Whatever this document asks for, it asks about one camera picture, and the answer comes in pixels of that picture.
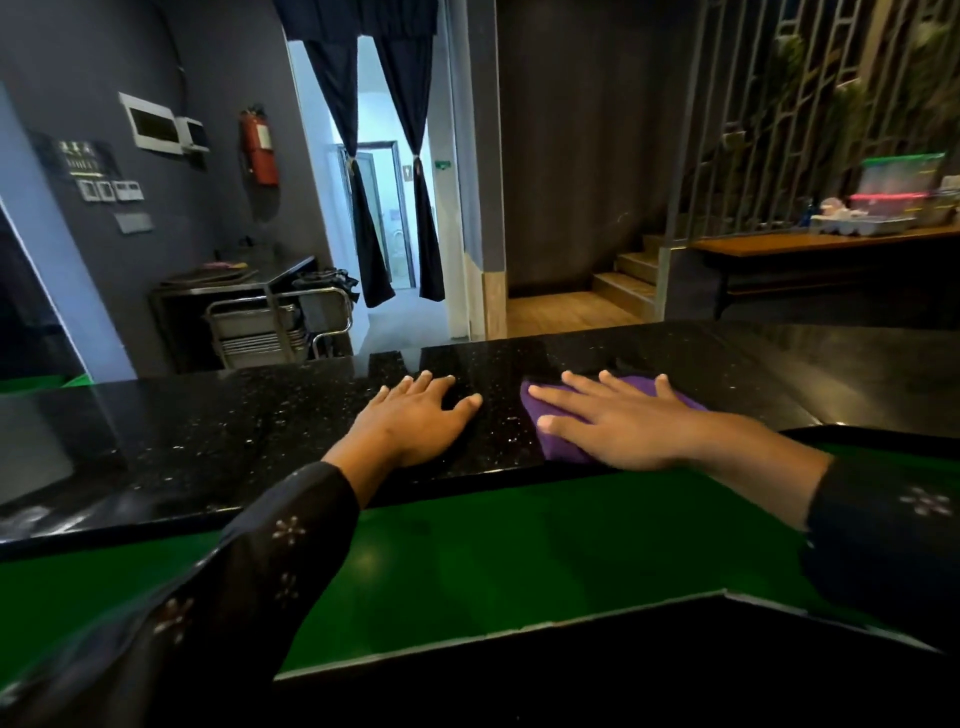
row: left hand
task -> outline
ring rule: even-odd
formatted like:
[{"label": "left hand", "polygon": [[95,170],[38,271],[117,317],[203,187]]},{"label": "left hand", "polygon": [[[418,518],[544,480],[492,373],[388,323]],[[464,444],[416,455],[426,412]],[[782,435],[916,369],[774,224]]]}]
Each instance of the left hand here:
[{"label": "left hand", "polygon": [[441,402],[456,378],[434,379],[420,372],[390,389],[381,387],[357,415],[343,440],[324,456],[344,474],[363,508],[393,468],[425,463],[450,447],[483,403],[479,394],[443,410]]}]

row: fire extinguisher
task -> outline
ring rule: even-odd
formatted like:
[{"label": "fire extinguisher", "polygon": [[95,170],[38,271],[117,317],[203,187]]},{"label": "fire extinguisher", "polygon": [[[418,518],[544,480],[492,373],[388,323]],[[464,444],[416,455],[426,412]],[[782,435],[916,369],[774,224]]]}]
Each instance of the fire extinguisher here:
[{"label": "fire extinguisher", "polygon": [[274,160],[274,144],[262,106],[251,106],[240,113],[240,130],[243,135],[243,149],[247,155],[247,168],[253,178],[258,184],[280,184]]}]

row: door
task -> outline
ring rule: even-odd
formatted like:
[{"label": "door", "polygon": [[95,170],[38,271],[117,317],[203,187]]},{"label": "door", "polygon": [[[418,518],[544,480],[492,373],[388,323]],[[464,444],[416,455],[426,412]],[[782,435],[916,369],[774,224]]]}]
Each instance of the door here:
[{"label": "door", "polygon": [[[383,230],[383,212],[377,188],[373,155],[370,152],[357,152],[357,167],[360,169],[360,179],[363,180],[364,192],[367,193],[367,207],[370,208],[370,216],[373,218],[373,226],[376,228],[376,239],[380,243],[380,252],[383,254],[383,261],[387,263],[390,257],[387,254],[387,235]],[[388,263],[387,276],[390,278],[390,283],[393,283],[394,276],[390,269],[391,266]]]},{"label": "door", "polygon": [[[413,288],[416,278],[396,142],[371,142],[359,146],[357,166],[390,283],[394,289]],[[343,146],[341,157],[346,174],[347,152]]]}]

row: black granite countertop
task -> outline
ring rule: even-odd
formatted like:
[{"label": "black granite countertop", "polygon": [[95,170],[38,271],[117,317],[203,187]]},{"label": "black granite countertop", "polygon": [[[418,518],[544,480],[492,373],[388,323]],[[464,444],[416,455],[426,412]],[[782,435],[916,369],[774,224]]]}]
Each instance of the black granite countertop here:
[{"label": "black granite countertop", "polygon": [[441,458],[373,505],[561,480],[519,402],[526,376],[670,374],[711,409],[825,432],[960,438],[960,336],[944,331],[665,323],[432,347],[0,398],[0,558],[218,528],[319,459],[381,384],[454,374],[485,404]]}]

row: white electrical box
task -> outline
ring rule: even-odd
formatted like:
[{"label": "white electrical box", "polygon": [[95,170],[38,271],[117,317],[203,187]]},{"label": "white electrical box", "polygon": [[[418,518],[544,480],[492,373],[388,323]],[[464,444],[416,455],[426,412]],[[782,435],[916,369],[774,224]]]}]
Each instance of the white electrical box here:
[{"label": "white electrical box", "polygon": [[186,116],[174,118],[177,123],[177,134],[180,136],[180,146],[186,152],[209,152],[210,142],[206,139],[204,125],[196,119]]},{"label": "white electrical box", "polygon": [[143,199],[140,182],[134,182],[133,180],[117,181],[113,183],[113,190],[117,194],[117,201],[121,203],[131,203]]},{"label": "white electrical box", "polygon": [[137,99],[126,93],[120,94],[120,103],[127,110],[127,117],[133,129],[133,143],[141,149],[165,152],[169,155],[182,155],[180,133],[174,113],[143,99]]}]

